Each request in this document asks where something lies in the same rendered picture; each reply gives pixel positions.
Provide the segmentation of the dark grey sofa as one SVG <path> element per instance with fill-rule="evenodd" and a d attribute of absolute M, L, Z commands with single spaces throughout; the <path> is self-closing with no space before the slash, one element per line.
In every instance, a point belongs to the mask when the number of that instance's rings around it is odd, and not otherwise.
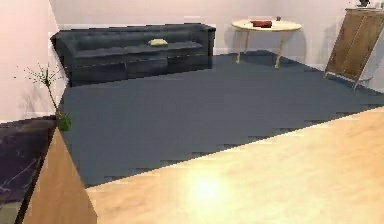
<path fill-rule="evenodd" d="M 70 29 L 51 42 L 75 87 L 210 69 L 215 32 L 201 23 Z M 152 39 L 168 45 L 151 47 Z"/>

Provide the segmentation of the red box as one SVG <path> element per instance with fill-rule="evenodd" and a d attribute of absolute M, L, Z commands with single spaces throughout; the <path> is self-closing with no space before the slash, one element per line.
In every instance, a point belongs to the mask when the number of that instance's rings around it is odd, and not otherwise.
<path fill-rule="evenodd" d="M 260 28 L 271 28 L 272 27 L 272 21 L 260 21 L 260 20 L 254 20 L 250 21 L 253 27 L 260 27 Z"/>

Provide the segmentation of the round cream table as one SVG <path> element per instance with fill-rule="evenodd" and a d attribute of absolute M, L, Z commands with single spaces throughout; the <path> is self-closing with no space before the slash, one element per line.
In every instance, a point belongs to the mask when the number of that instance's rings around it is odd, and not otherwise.
<path fill-rule="evenodd" d="M 302 25 L 292 21 L 285 21 L 282 19 L 275 20 L 249 20 L 242 19 L 232 23 L 232 26 L 238 31 L 239 36 L 242 36 L 242 32 L 246 33 L 244 53 L 248 50 L 249 35 L 251 31 L 254 32 L 279 32 L 281 33 L 280 43 L 277 51 L 274 68 L 278 69 L 280 65 L 280 58 L 286 36 L 289 32 L 298 31 L 302 28 Z"/>

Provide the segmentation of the twiggy plant in green pot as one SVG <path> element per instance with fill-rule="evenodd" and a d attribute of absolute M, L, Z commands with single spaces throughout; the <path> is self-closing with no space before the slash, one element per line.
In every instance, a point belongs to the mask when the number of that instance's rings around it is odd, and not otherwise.
<path fill-rule="evenodd" d="M 50 70 L 50 65 L 47 65 L 46 68 L 43 68 L 41 65 L 38 65 L 38 68 L 38 71 L 34 71 L 30 67 L 26 67 L 24 69 L 24 72 L 29 75 L 28 80 L 31 80 L 33 83 L 42 84 L 46 87 L 46 89 L 48 90 L 49 98 L 55 109 L 54 115 L 57 123 L 57 128 L 60 131 L 69 131 L 71 128 L 71 118 L 68 113 L 61 111 L 61 109 L 59 108 L 59 104 L 56 102 L 52 92 L 53 83 L 55 81 L 58 81 L 59 79 L 62 79 L 62 76 L 60 75 L 61 68 L 56 66 L 55 71 Z"/>

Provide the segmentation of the wooden counter with dark top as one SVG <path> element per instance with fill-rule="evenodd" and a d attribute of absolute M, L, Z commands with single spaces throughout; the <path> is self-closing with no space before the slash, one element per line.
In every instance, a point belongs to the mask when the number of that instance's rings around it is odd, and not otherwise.
<path fill-rule="evenodd" d="M 0 224 L 97 224 L 53 115 L 0 124 Z"/>

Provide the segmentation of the brown wooden cupboard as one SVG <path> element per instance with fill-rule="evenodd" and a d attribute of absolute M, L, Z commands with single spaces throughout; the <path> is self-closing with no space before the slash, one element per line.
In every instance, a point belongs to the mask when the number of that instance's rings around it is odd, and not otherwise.
<path fill-rule="evenodd" d="M 384 30 L 384 10 L 376 8 L 346 8 L 339 34 L 324 71 L 360 83 L 363 70 Z"/>

